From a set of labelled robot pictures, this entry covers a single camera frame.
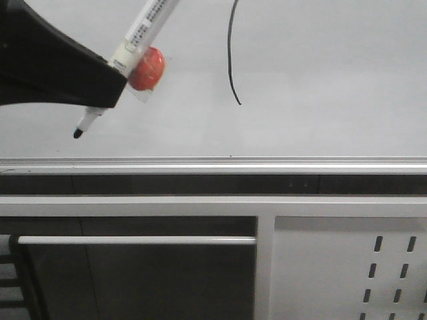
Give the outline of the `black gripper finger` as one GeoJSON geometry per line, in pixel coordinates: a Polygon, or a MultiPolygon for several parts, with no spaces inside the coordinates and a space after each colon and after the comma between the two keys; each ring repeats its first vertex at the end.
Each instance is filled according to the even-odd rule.
{"type": "Polygon", "coordinates": [[[1,104],[113,108],[127,79],[24,1],[1,2],[1,104]]]}

